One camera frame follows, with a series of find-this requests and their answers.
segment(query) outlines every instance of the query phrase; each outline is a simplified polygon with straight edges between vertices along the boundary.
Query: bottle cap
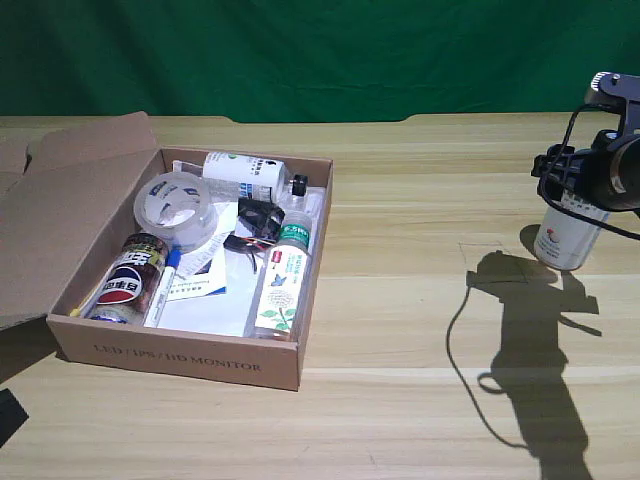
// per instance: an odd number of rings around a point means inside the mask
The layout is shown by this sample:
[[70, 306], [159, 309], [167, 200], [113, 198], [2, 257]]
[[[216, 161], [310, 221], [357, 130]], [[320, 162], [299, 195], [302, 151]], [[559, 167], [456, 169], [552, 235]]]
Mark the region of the bottle cap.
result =
[[169, 252], [169, 256], [167, 257], [167, 267], [178, 268], [180, 265], [180, 258], [182, 257], [182, 252], [177, 248], [174, 248]]
[[309, 183], [309, 177], [306, 175], [294, 175], [291, 193], [296, 197], [304, 197], [307, 193], [307, 183]]

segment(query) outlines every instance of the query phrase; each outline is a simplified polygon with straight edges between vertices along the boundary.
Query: cardboard box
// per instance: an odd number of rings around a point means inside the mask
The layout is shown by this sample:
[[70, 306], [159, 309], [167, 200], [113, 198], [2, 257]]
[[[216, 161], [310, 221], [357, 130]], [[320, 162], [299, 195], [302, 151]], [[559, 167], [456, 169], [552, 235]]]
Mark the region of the cardboard box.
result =
[[5, 150], [12, 158], [0, 177], [10, 186], [0, 200], [0, 329], [47, 314], [70, 361], [298, 389], [329, 215], [330, 160], [268, 155], [327, 189], [294, 341], [280, 342], [67, 316], [138, 230], [139, 188], [173, 160], [202, 164], [206, 151], [158, 148], [142, 112], [46, 135], [25, 175], [24, 150]]

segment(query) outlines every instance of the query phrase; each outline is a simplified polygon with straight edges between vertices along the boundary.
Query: black bottle cap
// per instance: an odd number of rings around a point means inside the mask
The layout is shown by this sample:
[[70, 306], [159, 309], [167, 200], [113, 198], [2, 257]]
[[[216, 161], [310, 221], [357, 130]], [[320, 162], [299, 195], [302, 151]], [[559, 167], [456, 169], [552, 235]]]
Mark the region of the black bottle cap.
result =
[[309, 177], [306, 175], [294, 175], [291, 193], [296, 197], [304, 197], [307, 193], [307, 183], [309, 183]]

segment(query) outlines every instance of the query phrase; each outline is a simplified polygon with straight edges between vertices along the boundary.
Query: wooden table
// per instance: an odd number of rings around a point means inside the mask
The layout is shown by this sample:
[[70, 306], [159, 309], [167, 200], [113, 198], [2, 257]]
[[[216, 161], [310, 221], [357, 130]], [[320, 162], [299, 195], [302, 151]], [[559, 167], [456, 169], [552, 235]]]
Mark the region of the wooden table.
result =
[[[0, 118], [0, 139], [87, 120]], [[603, 233], [561, 280], [527, 249], [545, 211], [532, 159], [567, 120], [154, 118], [163, 145], [335, 159], [301, 390], [66, 363], [27, 324], [0, 335], [0, 381], [31, 417], [0, 450], [0, 478], [635, 480], [640, 244]], [[574, 144], [615, 124], [585, 114]]]

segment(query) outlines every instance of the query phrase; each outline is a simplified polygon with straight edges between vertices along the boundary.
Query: white cylindrical can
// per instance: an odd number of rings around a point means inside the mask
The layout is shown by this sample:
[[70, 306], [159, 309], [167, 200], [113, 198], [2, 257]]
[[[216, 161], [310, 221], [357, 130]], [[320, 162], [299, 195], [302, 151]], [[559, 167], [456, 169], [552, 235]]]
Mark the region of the white cylindrical can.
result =
[[278, 203], [285, 193], [289, 172], [279, 160], [210, 152], [202, 177], [214, 195], [235, 196]]
[[[567, 210], [604, 222], [609, 212], [600, 210], [577, 195], [562, 194], [560, 205]], [[558, 270], [580, 268], [598, 235], [600, 227], [565, 215], [549, 207], [534, 242], [534, 253], [541, 262]]]

